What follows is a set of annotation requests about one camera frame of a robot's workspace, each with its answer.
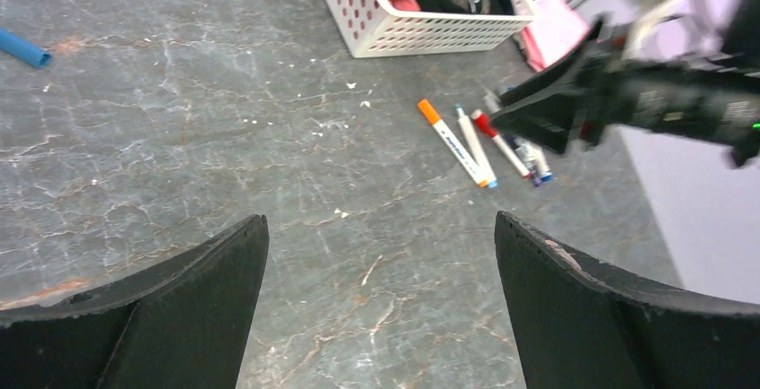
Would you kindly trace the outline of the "orange pen cap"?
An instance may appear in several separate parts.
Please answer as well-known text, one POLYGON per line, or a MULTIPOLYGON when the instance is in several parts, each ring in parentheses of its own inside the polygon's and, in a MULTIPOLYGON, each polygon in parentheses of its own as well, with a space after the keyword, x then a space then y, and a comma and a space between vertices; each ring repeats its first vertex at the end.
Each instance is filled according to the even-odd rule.
POLYGON ((420 113, 425 117, 425 119, 431 125, 435 125, 441 120, 441 117, 439 116, 438 112, 427 99, 422 99, 418 103, 417 107, 420 113))

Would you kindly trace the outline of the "white pen blue tip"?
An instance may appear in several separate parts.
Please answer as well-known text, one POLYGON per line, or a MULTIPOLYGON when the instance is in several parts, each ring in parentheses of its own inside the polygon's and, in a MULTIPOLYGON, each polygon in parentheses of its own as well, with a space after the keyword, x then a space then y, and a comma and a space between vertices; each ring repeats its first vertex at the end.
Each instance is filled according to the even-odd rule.
POLYGON ((496 188, 498 186, 497 177, 489 163, 488 156, 480 143, 478 133, 475 130, 471 118, 467 115, 461 104, 456 104, 455 109, 458 116, 457 122, 462 130, 463 137, 470 148, 473 159, 476 161, 481 172, 488 181, 487 187, 496 188))

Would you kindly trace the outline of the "red pen cap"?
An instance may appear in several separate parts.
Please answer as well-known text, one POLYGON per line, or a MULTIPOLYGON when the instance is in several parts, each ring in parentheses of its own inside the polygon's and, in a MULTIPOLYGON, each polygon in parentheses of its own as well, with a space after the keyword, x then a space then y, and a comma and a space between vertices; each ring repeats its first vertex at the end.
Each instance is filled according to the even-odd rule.
POLYGON ((487 135, 491 139, 499 135, 499 132, 491 125, 489 117, 481 110, 474 110, 471 113, 471 120, 483 134, 487 135))

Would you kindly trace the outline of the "white pen blue ends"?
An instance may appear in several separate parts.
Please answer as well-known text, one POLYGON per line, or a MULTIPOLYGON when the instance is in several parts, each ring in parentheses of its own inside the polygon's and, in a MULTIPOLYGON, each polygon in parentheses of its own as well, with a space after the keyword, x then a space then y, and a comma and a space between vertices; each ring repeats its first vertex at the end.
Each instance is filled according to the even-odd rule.
POLYGON ((539 145, 524 138, 519 139, 519 144, 523 150, 525 159, 533 168, 535 168, 540 180, 542 182, 551 181, 553 179, 553 173, 551 172, 544 152, 539 145))

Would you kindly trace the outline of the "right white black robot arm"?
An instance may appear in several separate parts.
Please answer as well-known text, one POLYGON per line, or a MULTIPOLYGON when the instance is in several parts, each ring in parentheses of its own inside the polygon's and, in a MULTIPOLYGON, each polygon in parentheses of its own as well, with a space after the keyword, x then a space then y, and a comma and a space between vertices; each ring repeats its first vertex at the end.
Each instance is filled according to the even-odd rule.
POLYGON ((729 148, 741 168, 759 153, 759 0, 740 0, 723 37, 724 64, 625 60, 623 37, 601 39, 597 16, 553 65, 500 95, 490 124, 556 154, 573 140, 593 148, 627 125, 729 148))

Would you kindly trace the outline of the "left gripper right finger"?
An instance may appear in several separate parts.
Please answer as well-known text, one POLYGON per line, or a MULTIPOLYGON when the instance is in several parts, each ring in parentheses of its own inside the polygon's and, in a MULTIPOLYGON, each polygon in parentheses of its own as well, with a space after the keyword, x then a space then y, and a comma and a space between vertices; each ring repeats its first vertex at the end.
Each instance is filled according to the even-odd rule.
POLYGON ((644 278, 510 212, 494 239, 528 387, 758 387, 758 305, 644 278))

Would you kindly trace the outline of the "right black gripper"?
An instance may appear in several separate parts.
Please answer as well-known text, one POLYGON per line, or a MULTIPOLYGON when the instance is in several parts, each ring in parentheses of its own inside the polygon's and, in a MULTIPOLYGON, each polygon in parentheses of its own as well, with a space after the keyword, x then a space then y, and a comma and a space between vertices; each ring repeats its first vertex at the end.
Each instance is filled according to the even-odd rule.
POLYGON ((629 33, 628 24, 609 25, 606 14, 597 16, 565 56, 498 95, 491 125, 559 155, 575 140, 598 146, 609 126, 630 124, 630 109, 614 90, 629 33))

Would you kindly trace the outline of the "light blue pen cap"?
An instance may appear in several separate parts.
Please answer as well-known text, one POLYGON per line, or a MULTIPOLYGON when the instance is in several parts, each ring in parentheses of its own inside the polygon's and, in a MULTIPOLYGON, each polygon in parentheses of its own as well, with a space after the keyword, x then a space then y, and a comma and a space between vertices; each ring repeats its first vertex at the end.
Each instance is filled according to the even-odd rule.
POLYGON ((1 50, 37 69, 44 68, 53 59, 44 49, 5 29, 1 29, 1 50))

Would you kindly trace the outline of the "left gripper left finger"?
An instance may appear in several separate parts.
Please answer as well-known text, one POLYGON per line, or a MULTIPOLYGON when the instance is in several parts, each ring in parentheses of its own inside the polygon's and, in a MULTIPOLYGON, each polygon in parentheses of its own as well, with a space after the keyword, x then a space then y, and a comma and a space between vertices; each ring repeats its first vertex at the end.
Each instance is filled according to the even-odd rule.
POLYGON ((3 311, 2 387, 234 387, 269 240, 253 215, 119 281, 3 311))

